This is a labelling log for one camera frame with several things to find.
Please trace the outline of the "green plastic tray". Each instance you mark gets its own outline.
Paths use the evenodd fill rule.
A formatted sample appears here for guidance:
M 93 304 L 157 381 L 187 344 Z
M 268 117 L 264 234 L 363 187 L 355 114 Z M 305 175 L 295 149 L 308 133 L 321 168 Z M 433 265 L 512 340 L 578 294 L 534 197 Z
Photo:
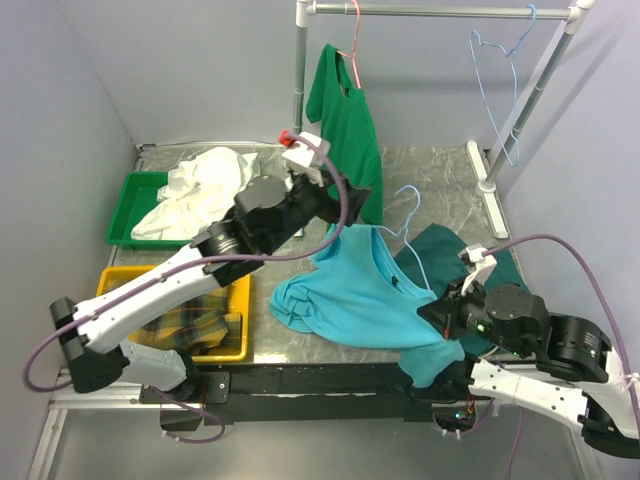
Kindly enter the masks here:
M 157 191 L 168 182 L 167 172 L 132 172 L 124 181 L 106 234 L 109 245 L 123 250 L 177 250 L 187 240 L 135 240 L 133 227 L 158 205 Z

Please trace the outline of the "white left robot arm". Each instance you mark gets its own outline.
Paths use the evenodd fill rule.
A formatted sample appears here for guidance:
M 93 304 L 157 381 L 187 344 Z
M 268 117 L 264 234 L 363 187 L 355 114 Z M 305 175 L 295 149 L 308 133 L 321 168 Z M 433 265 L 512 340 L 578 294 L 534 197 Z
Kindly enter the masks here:
M 80 394 L 116 381 L 156 387 L 175 401 L 198 392 L 198 369 L 187 353 L 135 343 L 129 336 L 169 310 L 227 287 L 261 268 L 267 255 L 284 245 L 312 219 L 353 224 L 370 194 L 367 187 L 345 188 L 345 200 L 331 196 L 334 182 L 323 185 L 297 174 L 293 184 L 261 176 L 236 194 L 220 221 L 212 223 L 164 263 L 123 286 L 91 300 L 67 297 L 50 311 L 71 384 Z

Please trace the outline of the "light blue t shirt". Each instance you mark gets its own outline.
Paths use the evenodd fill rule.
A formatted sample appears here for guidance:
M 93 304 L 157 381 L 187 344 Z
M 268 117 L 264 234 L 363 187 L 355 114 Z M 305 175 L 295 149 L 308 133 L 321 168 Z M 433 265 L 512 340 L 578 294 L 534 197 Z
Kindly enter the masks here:
M 344 228 L 312 263 L 314 271 L 280 283 L 269 300 L 270 313 L 289 329 L 398 352 L 400 369 L 417 388 L 465 359 L 459 341 L 444 339 L 418 314 L 437 295 L 402 272 L 377 228 Z

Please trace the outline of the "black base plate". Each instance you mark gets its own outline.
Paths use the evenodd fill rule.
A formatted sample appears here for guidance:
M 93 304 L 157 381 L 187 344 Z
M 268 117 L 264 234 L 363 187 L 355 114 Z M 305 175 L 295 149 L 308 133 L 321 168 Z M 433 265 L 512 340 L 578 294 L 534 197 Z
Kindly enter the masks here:
M 464 362 L 427 388 L 394 363 L 227 364 L 200 369 L 183 401 L 230 425 L 239 422 L 401 418 L 430 422 L 434 404 L 471 397 Z

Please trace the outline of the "grey white clothes rack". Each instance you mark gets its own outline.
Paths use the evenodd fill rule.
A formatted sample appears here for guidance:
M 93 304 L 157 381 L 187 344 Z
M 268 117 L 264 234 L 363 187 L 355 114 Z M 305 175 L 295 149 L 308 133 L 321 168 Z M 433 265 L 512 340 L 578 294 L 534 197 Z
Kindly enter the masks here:
M 297 132 L 301 131 L 303 126 L 307 39 L 309 20 L 313 15 L 522 19 L 528 20 L 530 23 L 557 20 L 564 23 L 562 34 L 526 101 L 522 103 L 520 95 L 518 93 L 514 95 L 511 114 L 513 123 L 507 134 L 499 133 L 497 135 L 499 152 L 493 163 L 487 163 L 475 141 L 469 141 L 466 145 L 467 155 L 476 176 L 476 192 L 484 203 L 493 235 L 497 239 L 506 239 L 508 228 L 499 205 L 496 179 L 505 164 L 515 161 L 515 156 L 511 152 L 519 150 L 518 140 L 524 126 L 538 104 L 560 60 L 592 10 L 594 3 L 592 1 L 574 1 L 563 9 L 539 9 L 534 6 L 522 8 L 382 4 L 361 6 L 347 1 L 341 3 L 297 1 L 295 6 L 296 44 L 292 126 Z

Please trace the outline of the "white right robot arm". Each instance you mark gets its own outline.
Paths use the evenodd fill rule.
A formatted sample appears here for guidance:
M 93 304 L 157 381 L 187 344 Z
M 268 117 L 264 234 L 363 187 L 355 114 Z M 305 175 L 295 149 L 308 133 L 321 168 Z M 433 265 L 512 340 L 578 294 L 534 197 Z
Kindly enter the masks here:
M 535 368 L 554 380 L 547 383 L 466 354 L 439 372 L 432 387 L 435 401 L 493 398 L 565 425 L 602 453 L 638 458 L 638 388 L 595 323 L 551 313 L 541 297 L 515 284 L 486 291 L 474 283 L 465 292 L 462 282 L 452 282 L 441 299 L 417 313 L 447 340 L 477 334 L 517 357 L 533 358 Z

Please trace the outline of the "white shirt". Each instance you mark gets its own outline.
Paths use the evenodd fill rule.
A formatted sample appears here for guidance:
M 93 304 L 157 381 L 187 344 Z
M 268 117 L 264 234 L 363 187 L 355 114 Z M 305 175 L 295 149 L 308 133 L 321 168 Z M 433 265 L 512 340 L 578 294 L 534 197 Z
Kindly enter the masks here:
M 157 190 L 157 206 L 131 230 L 138 241 L 189 240 L 221 220 L 234 197 L 260 174 L 255 153 L 215 147 L 180 161 Z

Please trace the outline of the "yellow plastic bin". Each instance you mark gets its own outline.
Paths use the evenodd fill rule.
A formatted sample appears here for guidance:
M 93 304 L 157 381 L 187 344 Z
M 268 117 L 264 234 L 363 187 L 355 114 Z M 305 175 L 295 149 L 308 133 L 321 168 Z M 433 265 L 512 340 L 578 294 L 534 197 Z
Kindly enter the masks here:
M 188 300 L 129 335 L 136 343 L 187 352 L 198 364 L 246 358 L 250 320 L 249 275 Z

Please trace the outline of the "dark teal garment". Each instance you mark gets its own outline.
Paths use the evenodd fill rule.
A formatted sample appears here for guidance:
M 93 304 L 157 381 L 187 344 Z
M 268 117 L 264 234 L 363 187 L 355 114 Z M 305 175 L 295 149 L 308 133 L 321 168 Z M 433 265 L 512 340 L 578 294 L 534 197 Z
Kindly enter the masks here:
M 449 228 L 432 224 L 394 257 L 404 274 L 401 285 L 422 290 L 417 298 L 406 302 L 401 309 L 403 336 L 432 356 L 459 360 L 465 353 L 482 355 L 494 348 L 476 334 L 446 340 L 417 313 L 424 304 L 441 298 L 449 282 L 465 276 L 467 268 L 459 253 L 466 246 Z

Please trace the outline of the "yellow plaid cloth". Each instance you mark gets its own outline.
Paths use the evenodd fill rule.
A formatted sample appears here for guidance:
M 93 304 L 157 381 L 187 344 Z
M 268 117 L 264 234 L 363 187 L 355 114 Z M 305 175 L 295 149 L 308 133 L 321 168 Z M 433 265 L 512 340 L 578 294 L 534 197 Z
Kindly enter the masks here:
M 178 305 L 129 339 L 160 350 L 214 355 L 222 348 L 239 349 L 242 327 L 243 315 L 230 310 L 228 289 L 221 288 Z

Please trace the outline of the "green t shirt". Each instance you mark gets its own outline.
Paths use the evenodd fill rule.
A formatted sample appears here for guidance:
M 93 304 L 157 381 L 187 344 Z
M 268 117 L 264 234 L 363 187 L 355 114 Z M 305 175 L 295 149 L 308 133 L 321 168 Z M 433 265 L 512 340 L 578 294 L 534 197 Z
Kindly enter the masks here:
M 352 185 L 370 190 L 361 210 L 368 224 L 384 222 L 384 182 L 381 153 L 364 92 L 351 81 L 345 59 L 327 44 L 321 51 L 309 92 L 306 116 L 320 125 L 330 144 L 329 158 Z

